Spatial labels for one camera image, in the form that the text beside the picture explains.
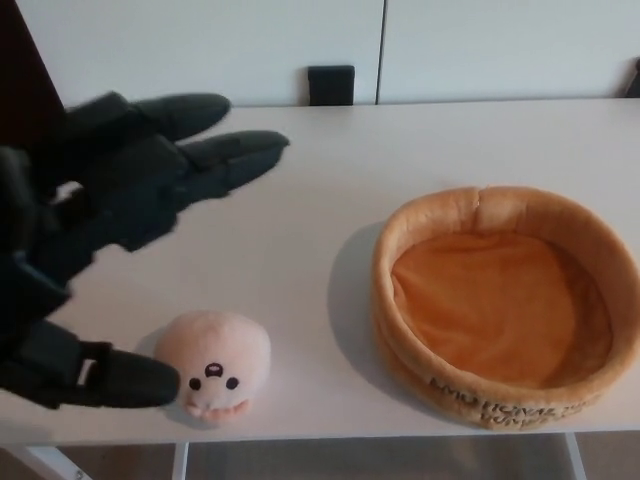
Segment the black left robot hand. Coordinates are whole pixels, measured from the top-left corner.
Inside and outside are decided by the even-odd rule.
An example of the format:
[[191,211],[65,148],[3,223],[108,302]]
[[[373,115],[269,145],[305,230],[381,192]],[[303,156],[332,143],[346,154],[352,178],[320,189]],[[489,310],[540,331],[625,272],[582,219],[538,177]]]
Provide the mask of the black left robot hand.
[[194,203],[219,199],[279,162],[269,130],[206,137],[227,98],[132,102],[110,92],[65,114],[31,148],[1,148],[1,387],[48,409],[164,406],[179,374],[164,362],[90,342],[50,321],[71,280],[109,245],[139,250]]

